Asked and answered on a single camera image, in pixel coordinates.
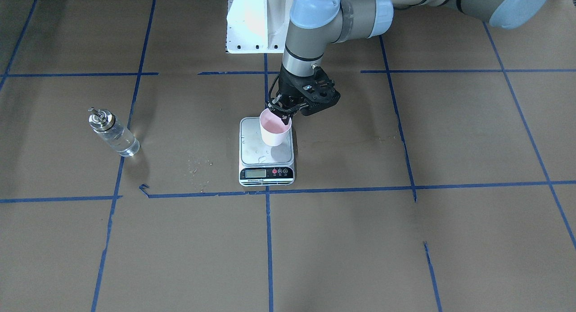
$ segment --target bottle cap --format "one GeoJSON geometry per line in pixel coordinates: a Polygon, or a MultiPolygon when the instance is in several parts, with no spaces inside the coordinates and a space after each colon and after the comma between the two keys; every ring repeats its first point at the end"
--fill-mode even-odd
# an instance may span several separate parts
{"type": "Polygon", "coordinates": [[[114,115],[107,109],[95,109],[94,107],[90,107],[88,111],[92,113],[92,115],[88,117],[88,123],[90,123],[90,126],[92,126],[94,131],[107,131],[116,121],[114,115]]]}

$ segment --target clear liquid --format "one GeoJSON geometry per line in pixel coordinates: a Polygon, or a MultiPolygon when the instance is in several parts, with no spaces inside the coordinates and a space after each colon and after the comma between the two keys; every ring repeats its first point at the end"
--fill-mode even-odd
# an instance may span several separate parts
{"type": "Polygon", "coordinates": [[[97,133],[120,156],[131,157],[140,150],[140,142],[118,119],[116,119],[111,129],[97,133]]]}

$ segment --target scale display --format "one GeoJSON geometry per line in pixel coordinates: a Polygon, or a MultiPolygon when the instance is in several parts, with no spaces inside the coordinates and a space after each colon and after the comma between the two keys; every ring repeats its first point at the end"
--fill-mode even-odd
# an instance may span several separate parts
{"type": "Polygon", "coordinates": [[[240,121],[238,181],[241,185],[290,185],[296,177],[292,130],[284,142],[262,141],[258,117],[240,121]]]}

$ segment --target white bracket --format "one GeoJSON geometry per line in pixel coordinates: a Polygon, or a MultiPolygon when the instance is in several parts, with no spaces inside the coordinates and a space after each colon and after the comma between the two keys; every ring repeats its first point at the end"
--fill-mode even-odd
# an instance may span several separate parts
{"type": "Polygon", "coordinates": [[[228,0],[226,50],[284,53],[292,0],[228,0]]]}

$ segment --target silver metal lid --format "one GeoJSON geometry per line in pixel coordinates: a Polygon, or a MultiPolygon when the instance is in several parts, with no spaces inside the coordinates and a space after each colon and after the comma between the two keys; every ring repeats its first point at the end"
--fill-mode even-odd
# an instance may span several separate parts
{"type": "Polygon", "coordinates": [[[269,146],[262,141],[260,119],[246,117],[240,121],[240,160],[245,167],[290,166],[294,161],[292,130],[282,144],[269,146]]]}
{"type": "Polygon", "coordinates": [[[90,107],[88,109],[92,115],[88,117],[88,123],[92,126],[94,131],[106,131],[109,130],[115,123],[116,118],[113,113],[110,113],[107,109],[95,109],[90,107]]]}

